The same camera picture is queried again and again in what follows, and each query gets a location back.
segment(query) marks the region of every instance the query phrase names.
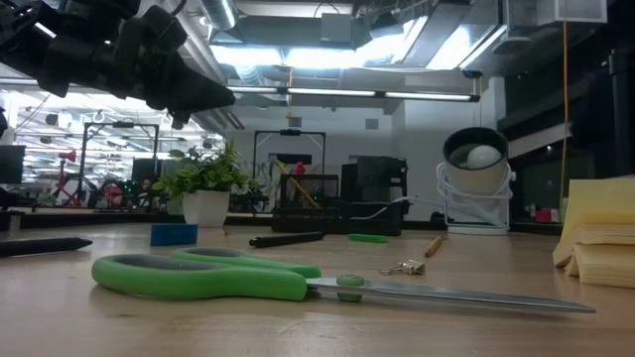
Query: binder clip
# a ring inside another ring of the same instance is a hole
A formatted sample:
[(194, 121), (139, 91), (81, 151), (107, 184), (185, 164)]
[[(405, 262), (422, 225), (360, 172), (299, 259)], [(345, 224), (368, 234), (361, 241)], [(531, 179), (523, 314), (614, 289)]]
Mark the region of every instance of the binder clip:
[(394, 267), (380, 269), (379, 274), (391, 275), (395, 273), (405, 273), (408, 275), (423, 275), (426, 273), (426, 264), (409, 260), (406, 263), (399, 263)]

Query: stack of paper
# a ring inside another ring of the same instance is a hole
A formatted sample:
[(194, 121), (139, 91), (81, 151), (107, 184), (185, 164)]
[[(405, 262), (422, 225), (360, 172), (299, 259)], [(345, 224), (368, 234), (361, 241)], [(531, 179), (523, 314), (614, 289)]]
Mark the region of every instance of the stack of paper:
[(554, 264), (583, 283), (635, 288), (635, 178), (571, 181)]

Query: green scissors handle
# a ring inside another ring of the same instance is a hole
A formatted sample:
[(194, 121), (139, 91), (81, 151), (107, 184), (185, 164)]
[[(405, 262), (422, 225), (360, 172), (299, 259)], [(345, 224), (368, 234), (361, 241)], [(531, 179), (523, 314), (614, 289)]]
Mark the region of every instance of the green scissors handle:
[(269, 261), (252, 257), (247, 253), (229, 248), (184, 248), (175, 251), (172, 258), (186, 261), (230, 264), (253, 268), (284, 269), (300, 274), (305, 278), (321, 277), (321, 270), (318, 267)]
[(99, 258), (92, 277), (112, 290), (162, 299), (254, 297), (302, 300), (305, 277), (282, 269), (184, 262), (146, 254)]

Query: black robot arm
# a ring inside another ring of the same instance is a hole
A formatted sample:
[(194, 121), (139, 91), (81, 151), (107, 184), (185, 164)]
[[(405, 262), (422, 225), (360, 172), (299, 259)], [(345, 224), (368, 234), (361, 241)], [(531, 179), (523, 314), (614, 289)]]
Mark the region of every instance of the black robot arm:
[(71, 83), (168, 109), (173, 127), (194, 112), (232, 105), (233, 93), (189, 68), (178, 53), (187, 40), (179, 21), (159, 6), (133, 17), (139, 0), (0, 0), (0, 61), (64, 97)]

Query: workbench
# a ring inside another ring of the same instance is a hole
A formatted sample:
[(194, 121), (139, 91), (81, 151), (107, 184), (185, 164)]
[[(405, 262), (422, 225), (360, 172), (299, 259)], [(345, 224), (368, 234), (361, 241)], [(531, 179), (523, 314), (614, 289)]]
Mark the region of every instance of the workbench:
[[(28, 229), (1, 239), (76, 236), (80, 251), (0, 260), (0, 356), (632, 356), (635, 290), (580, 285), (552, 266), (557, 237), (450, 236), (423, 277), (382, 276), (381, 268), (423, 259), (438, 232), (409, 231), (388, 244), (323, 241), (250, 250), (266, 259), (322, 268), (325, 277), (430, 284), (559, 298), (597, 314), (553, 314), (479, 306), (325, 295), (302, 302), (229, 297), (162, 301), (96, 285), (104, 255), (167, 255), (150, 248), (150, 224)], [(267, 227), (201, 229), (199, 246), (249, 250)]]

